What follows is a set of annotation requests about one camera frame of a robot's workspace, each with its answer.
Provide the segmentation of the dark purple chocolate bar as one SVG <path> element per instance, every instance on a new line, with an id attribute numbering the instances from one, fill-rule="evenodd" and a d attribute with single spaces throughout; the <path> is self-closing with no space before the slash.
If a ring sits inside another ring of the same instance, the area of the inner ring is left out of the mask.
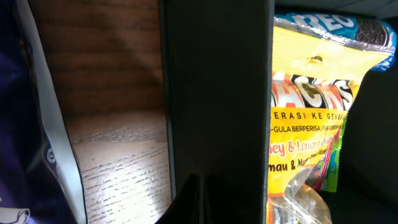
<path id="1" fill-rule="evenodd" d="M 80 170 L 28 1 L 1 1 L 1 222 L 86 223 Z"/>

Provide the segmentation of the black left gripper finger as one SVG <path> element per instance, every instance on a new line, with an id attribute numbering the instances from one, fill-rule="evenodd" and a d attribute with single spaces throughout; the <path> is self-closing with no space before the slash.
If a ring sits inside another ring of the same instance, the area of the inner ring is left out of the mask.
<path id="1" fill-rule="evenodd" d="M 156 224 L 255 224 L 262 222 L 257 195 L 216 177 L 191 175 Z"/>

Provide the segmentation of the blue Oreo cookie pack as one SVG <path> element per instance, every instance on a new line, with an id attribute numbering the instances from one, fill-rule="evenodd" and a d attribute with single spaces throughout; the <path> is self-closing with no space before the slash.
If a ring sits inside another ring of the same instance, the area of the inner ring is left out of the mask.
<path id="1" fill-rule="evenodd" d="M 291 12 L 276 14 L 274 25 L 347 47 L 389 54 L 371 68 L 377 72 L 385 72 L 396 60 L 397 32 L 386 21 L 339 14 Z"/>

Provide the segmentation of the dark green box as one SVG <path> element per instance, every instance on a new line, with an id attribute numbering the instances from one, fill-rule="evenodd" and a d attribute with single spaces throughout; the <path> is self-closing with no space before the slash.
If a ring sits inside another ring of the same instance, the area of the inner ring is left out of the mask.
<path id="1" fill-rule="evenodd" d="M 251 189 L 267 223 L 274 16 L 358 16 L 397 32 L 396 1 L 161 1 L 172 201 L 191 175 Z M 330 223 L 397 222 L 397 50 L 346 117 Z"/>

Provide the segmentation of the yellow Hacks candy bag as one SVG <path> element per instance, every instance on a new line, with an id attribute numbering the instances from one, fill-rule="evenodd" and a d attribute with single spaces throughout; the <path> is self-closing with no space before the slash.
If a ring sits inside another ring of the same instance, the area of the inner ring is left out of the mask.
<path id="1" fill-rule="evenodd" d="M 366 72 L 389 54 L 274 26 L 267 223 L 330 223 L 305 182 L 326 154 Z"/>

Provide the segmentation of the green Haribo worms bag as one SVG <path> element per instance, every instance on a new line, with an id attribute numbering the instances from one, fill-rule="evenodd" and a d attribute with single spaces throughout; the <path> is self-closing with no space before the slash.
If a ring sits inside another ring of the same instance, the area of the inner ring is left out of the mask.
<path id="1" fill-rule="evenodd" d="M 306 180 L 306 184 L 316 191 L 336 192 L 338 186 L 338 173 L 340 165 L 340 150 L 346 126 L 346 118 L 343 120 L 337 133 L 331 139 L 326 154 L 313 168 Z"/>

